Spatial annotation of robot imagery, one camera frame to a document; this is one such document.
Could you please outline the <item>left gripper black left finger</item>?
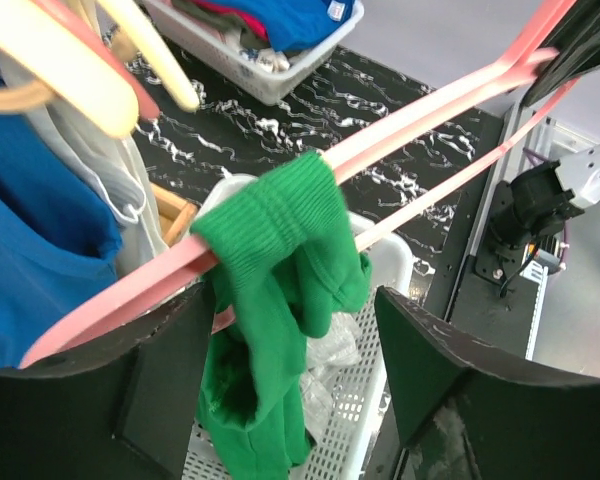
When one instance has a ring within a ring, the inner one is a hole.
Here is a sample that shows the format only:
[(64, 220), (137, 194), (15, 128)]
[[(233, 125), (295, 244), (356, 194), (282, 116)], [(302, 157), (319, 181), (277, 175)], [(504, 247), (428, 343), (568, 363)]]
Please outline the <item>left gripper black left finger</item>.
[(138, 346), (115, 435), (165, 479), (182, 476), (214, 308), (197, 283), (146, 316), (159, 325)]

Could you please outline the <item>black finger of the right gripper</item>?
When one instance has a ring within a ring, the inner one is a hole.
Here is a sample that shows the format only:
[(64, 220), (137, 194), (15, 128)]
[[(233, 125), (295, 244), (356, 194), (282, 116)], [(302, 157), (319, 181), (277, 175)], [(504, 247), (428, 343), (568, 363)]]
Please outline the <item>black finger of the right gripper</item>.
[(576, 1), (541, 47), (553, 47), (558, 55), (527, 90), (521, 100), (523, 106), (531, 106), (569, 80), (600, 69), (600, 0)]

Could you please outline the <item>grey tank top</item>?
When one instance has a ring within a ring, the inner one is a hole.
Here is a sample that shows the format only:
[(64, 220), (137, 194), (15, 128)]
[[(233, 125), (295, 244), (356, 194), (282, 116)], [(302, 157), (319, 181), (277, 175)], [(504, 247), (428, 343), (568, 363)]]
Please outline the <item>grey tank top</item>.
[(310, 443), (321, 443), (334, 409), (335, 379), (339, 372), (356, 365), (361, 355), (356, 345), (361, 335), (354, 316), (332, 315), (328, 333), (307, 341), (307, 370), (300, 377), (303, 415)]

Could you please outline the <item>blue tank top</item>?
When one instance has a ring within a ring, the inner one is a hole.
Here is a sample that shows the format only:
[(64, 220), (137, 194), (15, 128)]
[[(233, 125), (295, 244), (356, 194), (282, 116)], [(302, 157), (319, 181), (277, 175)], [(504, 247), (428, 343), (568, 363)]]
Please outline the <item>blue tank top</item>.
[(0, 369), (117, 280), (110, 209), (20, 115), (0, 115)]

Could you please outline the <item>green tank top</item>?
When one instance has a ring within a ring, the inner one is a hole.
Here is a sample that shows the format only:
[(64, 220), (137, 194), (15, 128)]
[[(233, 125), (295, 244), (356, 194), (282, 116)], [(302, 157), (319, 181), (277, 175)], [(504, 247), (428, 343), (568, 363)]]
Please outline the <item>green tank top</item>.
[(356, 249), (346, 202), (322, 156), (275, 168), (199, 217), (218, 258), (207, 273), (234, 322), (209, 343), (197, 419), (235, 479), (284, 479), (304, 463), (299, 380), (309, 338), (368, 300), (371, 264)]

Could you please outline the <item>cream wooden hanger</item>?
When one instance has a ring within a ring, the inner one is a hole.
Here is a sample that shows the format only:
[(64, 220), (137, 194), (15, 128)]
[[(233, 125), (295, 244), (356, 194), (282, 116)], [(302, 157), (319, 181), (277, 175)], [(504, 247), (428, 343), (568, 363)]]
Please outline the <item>cream wooden hanger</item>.
[(58, 1), (0, 1), (0, 51), (112, 138), (140, 114), (131, 81), (104, 58), (106, 48)]

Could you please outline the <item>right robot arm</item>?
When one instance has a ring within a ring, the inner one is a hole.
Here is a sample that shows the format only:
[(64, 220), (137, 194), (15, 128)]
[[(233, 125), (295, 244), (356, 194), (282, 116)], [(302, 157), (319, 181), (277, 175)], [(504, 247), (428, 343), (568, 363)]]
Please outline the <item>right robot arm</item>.
[[(600, 1), (576, 2), (543, 44), (556, 48), (558, 56), (540, 71), (522, 99), (525, 106), (600, 69)], [(482, 244), (505, 252), (536, 243), (600, 201), (600, 144), (542, 162), (500, 182), (496, 191), (504, 199), (492, 201)]]

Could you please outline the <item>white tank top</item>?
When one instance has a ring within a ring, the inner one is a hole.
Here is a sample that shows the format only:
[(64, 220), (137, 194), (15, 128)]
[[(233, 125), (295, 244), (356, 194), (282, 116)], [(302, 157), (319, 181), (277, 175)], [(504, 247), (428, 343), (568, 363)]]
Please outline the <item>white tank top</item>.
[(51, 151), (113, 213), (123, 241), (116, 256), (120, 277), (168, 249), (145, 164), (131, 136), (109, 137), (61, 99), (33, 108), (25, 117)]

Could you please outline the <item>pink striped-top hanger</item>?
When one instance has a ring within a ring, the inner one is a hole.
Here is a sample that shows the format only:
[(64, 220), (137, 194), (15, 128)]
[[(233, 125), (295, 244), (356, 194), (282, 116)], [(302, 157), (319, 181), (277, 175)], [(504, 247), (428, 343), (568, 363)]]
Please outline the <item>pink striped-top hanger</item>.
[(67, 29), (129, 85), (135, 94), (142, 119), (153, 120), (159, 116), (160, 109), (153, 98), (103, 43), (94, 1), (38, 0), (34, 4)]

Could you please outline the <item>white perforated plastic basket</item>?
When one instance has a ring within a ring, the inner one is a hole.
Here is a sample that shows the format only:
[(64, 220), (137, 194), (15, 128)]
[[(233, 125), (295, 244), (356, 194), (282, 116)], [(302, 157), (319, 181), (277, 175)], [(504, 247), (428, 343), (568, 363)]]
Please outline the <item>white perforated plastic basket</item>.
[[(204, 200), (204, 215), (255, 177), (236, 174), (220, 180)], [(408, 293), (413, 258), (405, 241), (390, 234), (366, 250), (372, 262), (372, 292), (365, 307), (355, 316), (361, 335), (356, 344), (360, 361), (347, 368), (331, 370), (326, 388), (331, 411), (324, 439), (312, 449), (310, 458), (291, 470), (289, 479), (359, 479), (372, 435), (379, 429), (380, 405), (387, 379), (373, 306), (379, 286)], [(181, 479), (231, 479), (210, 441), (194, 423)]]

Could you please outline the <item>wooden clothes rack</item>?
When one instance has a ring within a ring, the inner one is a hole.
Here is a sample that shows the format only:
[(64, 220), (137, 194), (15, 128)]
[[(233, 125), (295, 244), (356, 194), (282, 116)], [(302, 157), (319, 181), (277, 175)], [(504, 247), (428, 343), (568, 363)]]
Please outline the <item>wooden clothes rack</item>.
[(155, 183), (151, 188), (158, 206), (162, 239), (172, 247), (189, 231), (198, 207)]

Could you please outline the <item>blue cloth in bin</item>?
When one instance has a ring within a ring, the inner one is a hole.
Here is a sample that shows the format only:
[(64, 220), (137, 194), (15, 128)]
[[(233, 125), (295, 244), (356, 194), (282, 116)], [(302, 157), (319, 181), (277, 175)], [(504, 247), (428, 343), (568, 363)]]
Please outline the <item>blue cloth in bin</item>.
[(324, 41), (351, 18), (355, 1), (220, 0), (198, 4), (254, 19), (274, 50), (287, 51), (310, 49)]

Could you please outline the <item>white right bin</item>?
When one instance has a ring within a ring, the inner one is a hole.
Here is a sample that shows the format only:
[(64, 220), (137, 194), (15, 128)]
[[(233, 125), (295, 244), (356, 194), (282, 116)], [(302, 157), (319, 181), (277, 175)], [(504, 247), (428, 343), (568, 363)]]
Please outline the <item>white right bin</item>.
[(220, 34), (174, 9), (168, 1), (144, 1), (157, 30), (227, 80), (265, 105), (274, 105), (327, 62), (339, 43), (363, 18), (362, 2), (352, 6), (350, 18), (316, 47), (287, 59), (288, 68), (279, 71), (282, 57), (270, 50), (252, 54), (236, 43), (225, 43)]

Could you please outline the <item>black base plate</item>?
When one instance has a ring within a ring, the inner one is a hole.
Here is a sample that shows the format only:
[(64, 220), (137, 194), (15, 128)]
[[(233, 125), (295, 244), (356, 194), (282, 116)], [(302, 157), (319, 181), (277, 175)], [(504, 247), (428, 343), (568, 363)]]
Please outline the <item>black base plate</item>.
[[(462, 190), (456, 215), (441, 254), (441, 264), (435, 273), (427, 295), (419, 301), (430, 312), (450, 321), (455, 315), (458, 298), (477, 290), (498, 286), (476, 270), (478, 244), (483, 236), (487, 215), (497, 183), (504, 177), (506, 161), (500, 160), (472, 180)], [(392, 479), (399, 466), (403, 450), (399, 446), (394, 412), (395, 401), (389, 387), (381, 401), (382, 423), (372, 434), (361, 477)]]

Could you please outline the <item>aluminium rail frame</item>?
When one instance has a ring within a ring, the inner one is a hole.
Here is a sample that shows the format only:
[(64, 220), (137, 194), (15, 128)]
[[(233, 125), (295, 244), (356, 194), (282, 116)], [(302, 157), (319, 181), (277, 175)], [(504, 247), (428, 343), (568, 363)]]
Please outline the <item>aluminium rail frame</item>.
[(566, 268), (567, 225), (600, 202), (600, 143), (515, 105), (505, 131), (524, 126), (489, 174), (449, 320), (530, 360), (549, 280)]

